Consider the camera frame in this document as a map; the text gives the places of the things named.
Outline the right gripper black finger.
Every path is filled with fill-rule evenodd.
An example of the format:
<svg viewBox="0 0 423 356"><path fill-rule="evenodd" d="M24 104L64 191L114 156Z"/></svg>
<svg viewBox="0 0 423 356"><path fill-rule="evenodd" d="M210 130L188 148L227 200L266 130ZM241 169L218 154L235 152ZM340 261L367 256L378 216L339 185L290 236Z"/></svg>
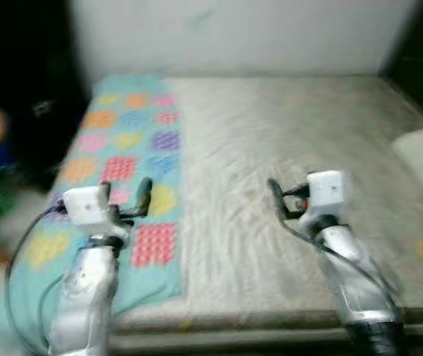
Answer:
<svg viewBox="0 0 423 356"><path fill-rule="evenodd" d="M276 212L277 217L287 216L287 206L284 201L284 191L279 185L278 181L269 177L267 180L267 187L270 189L271 196L273 199L273 210Z"/></svg>

